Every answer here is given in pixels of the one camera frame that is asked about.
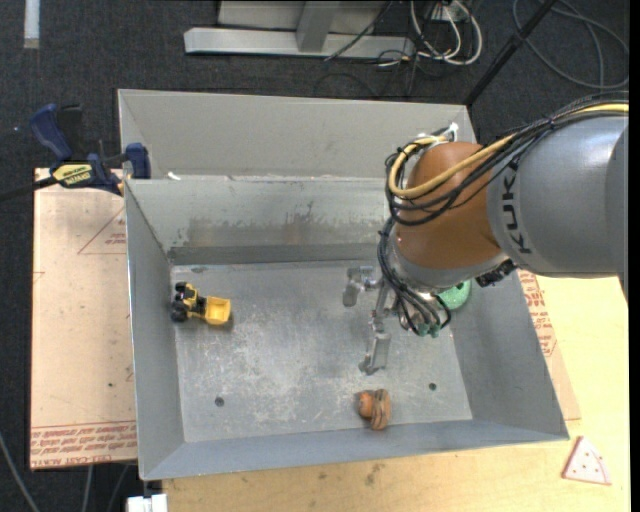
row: toy bulldozer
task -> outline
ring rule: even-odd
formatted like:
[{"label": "toy bulldozer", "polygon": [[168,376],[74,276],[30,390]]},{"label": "toy bulldozer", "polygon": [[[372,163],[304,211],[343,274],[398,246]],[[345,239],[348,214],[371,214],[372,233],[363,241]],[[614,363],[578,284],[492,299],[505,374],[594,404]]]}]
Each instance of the toy bulldozer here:
[{"label": "toy bulldozer", "polygon": [[227,326],[231,323],[231,301],[218,297],[202,297],[190,283],[176,283],[178,292],[171,303],[171,320],[185,322],[193,316],[210,325]]}]

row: brown cardboard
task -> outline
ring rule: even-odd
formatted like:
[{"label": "brown cardboard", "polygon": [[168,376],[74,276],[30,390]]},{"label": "brown cardboard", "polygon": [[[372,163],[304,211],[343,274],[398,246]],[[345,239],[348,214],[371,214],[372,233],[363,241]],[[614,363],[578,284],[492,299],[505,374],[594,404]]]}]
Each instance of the brown cardboard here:
[{"label": "brown cardboard", "polygon": [[124,201],[34,199],[32,469],[137,456]]},{"label": "brown cardboard", "polygon": [[540,288],[537,277],[531,272],[519,270],[518,277],[522,284],[524,296],[527,299],[533,325],[538,334],[540,348],[549,368],[553,387],[560,402],[562,415],[565,420],[578,420],[580,419],[580,408],[564,365],[564,359],[560,353],[560,346],[551,323],[552,319],[544,302],[544,293]]}]

